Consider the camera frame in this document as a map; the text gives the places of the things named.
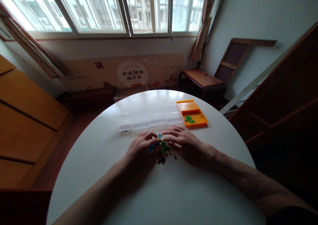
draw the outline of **brown curtain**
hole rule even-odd
[[[50,78],[60,78],[68,70],[46,51],[9,13],[0,2],[0,18],[7,31],[21,47],[39,64]]]
[[[202,56],[203,42],[206,36],[206,31],[209,30],[207,26],[208,26],[208,18],[212,10],[212,5],[213,5],[213,0],[204,0],[201,27],[199,29],[198,35],[196,36],[194,46],[190,54],[190,61],[202,60],[201,56]]]

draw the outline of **white oval table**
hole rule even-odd
[[[255,168],[230,122],[208,103],[172,90],[129,96],[96,117],[77,139],[57,177],[47,215],[52,224],[127,151],[142,131],[118,133],[116,114],[194,99],[208,127],[192,129],[201,140]],[[152,127],[162,133],[168,126]],[[145,183],[121,200],[103,224],[266,224],[265,215],[235,186],[217,174],[192,167],[182,158],[156,164]]]

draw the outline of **clear plastic organizer box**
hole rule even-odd
[[[177,104],[148,107],[117,114],[118,132],[137,131],[155,126],[182,124],[184,119]]]

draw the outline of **wooden wardrobe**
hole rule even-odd
[[[0,189],[27,189],[72,114],[0,55]]]

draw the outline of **hand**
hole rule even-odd
[[[213,146],[199,140],[193,133],[180,126],[173,126],[162,134],[173,135],[165,137],[164,141],[167,141],[185,161],[200,168],[209,168],[216,152]]]
[[[130,169],[138,169],[144,164],[155,162],[160,146],[156,146],[150,153],[147,152],[147,149],[156,142],[162,142],[162,140],[154,132],[140,133],[132,141],[122,160]]]

